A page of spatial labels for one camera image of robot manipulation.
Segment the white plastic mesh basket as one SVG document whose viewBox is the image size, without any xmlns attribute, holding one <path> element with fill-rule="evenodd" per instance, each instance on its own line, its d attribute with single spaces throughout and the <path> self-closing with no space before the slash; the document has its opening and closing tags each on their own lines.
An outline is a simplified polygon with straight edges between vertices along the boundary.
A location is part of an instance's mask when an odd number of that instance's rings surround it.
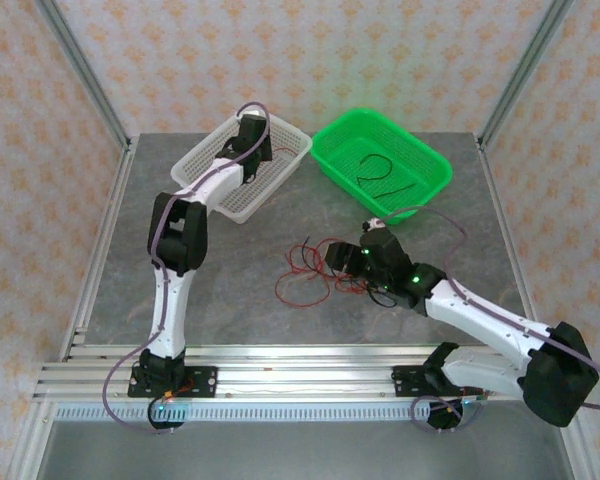
<svg viewBox="0 0 600 480">
<path fill-rule="evenodd" d="M 224 143 L 238 133 L 239 115 L 232 115 L 199 144 L 184 155 L 171 169 L 171 178 L 182 188 L 193 184 L 212 165 Z M 256 178 L 225 197 L 215 210 L 237 224 L 245 223 L 282 184 L 297 170 L 312 147 L 312 138 L 271 115 L 273 160 L 260 164 Z"/>
</svg>

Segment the green plastic mesh basket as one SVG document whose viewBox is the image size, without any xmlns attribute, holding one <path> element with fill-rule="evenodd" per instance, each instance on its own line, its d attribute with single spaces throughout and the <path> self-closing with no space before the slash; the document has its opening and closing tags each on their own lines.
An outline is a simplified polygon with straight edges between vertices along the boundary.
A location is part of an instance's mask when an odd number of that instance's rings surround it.
<svg viewBox="0 0 600 480">
<path fill-rule="evenodd" d="M 453 168 L 440 153 L 383 114 L 354 108 L 313 136 L 311 155 L 322 172 L 376 217 L 412 216 L 451 182 Z"/>
</svg>

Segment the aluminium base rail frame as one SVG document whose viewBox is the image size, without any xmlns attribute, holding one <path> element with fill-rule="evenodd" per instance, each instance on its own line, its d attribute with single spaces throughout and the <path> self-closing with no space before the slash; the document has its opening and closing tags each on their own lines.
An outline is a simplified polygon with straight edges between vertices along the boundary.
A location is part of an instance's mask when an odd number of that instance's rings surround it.
<svg viewBox="0 0 600 480">
<path fill-rule="evenodd" d="M 461 346 L 484 354 L 485 346 Z M 38 401 L 114 402 L 127 398 L 132 361 L 127 348 L 75 345 L 66 362 L 43 365 L 34 389 Z M 422 365 L 431 346 L 409 345 L 255 345 L 190 346 L 185 362 L 218 368 L 218 402 L 406 402 L 397 397 L 394 366 Z M 519 400 L 484 390 L 490 399 Z"/>
</svg>

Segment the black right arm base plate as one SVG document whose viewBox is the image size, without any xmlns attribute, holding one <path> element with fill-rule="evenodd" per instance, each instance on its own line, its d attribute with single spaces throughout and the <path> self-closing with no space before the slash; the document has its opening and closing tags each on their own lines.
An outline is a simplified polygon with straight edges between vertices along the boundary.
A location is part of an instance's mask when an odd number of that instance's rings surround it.
<svg viewBox="0 0 600 480">
<path fill-rule="evenodd" d="M 452 384 L 440 369 L 433 367 L 399 365 L 394 366 L 391 379 L 397 397 L 464 397 L 480 396 L 484 390 L 475 387 L 458 387 Z"/>
</svg>

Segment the aluminium table side rail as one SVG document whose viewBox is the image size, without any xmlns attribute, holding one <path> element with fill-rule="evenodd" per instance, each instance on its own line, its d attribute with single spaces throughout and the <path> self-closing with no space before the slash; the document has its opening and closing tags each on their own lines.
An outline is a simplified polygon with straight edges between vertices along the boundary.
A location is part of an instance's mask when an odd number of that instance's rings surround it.
<svg viewBox="0 0 600 480">
<path fill-rule="evenodd" d="M 115 175 L 108 191 L 105 209 L 98 225 L 95 244 L 89 257 L 88 268 L 85 271 L 81 290 L 79 291 L 60 348 L 58 357 L 60 362 L 66 362 L 68 360 L 75 336 L 77 334 L 84 334 L 88 330 L 88 324 L 138 141 L 138 136 L 132 137 L 122 149 Z"/>
<path fill-rule="evenodd" d="M 525 278 L 524 268 L 520 263 L 520 258 L 516 250 L 516 244 L 512 236 L 512 230 L 510 228 L 509 221 L 505 212 L 505 205 L 498 192 L 493 170 L 489 164 L 489 160 L 487 157 L 486 147 L 480 142 L 480 139 L 477 136 L 474 136 L 474 140 L 478 152 L 478 157 L 480 159 L 484 175 L 489 187 L 492 202 L 496 210 L 496 215 L 506 246 L 509 261 L 513 270 L 516 287 L 524 308 L 524 312 L 527 318 L 531 320 L 537 320 L 537 308 L 534 305 L 534 301 L 529 289 L 529 284 L 527 279 Z"/>
</svg>

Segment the aluminium frame post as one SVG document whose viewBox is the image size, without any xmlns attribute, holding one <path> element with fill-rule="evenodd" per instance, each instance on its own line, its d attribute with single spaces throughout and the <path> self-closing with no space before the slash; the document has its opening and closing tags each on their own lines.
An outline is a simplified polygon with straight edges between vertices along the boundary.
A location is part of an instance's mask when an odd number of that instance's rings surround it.
<svg viewBox="0 0 600 480">
<path fill-rule="evenodd" d="M 109 133 L 123 149 L 127 149 L 131 139 L 56 0 L 34 0 L 34 3 L 85 87 Z"/>
<path fill-rule="evenodd" d="M 485 151 L 494 142 L 573 2 L 574 0 L 551 0 L 483 130 L 476 137 L 480 151 Z"/>
</svg>

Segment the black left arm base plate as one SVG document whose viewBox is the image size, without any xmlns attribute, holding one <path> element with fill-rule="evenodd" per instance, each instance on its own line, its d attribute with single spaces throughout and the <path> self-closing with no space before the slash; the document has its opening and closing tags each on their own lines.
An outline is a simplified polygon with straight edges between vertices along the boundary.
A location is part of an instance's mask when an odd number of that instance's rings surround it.
<svg viewBox="0 0 600 480">
<path fill-rule="evenodd" d="M 127 395 L 130 398 L 214 398 L 218 368 L 184 366 L 168 373 L 150 372 L 140 366 L 132 368 Z"/>
</svg>

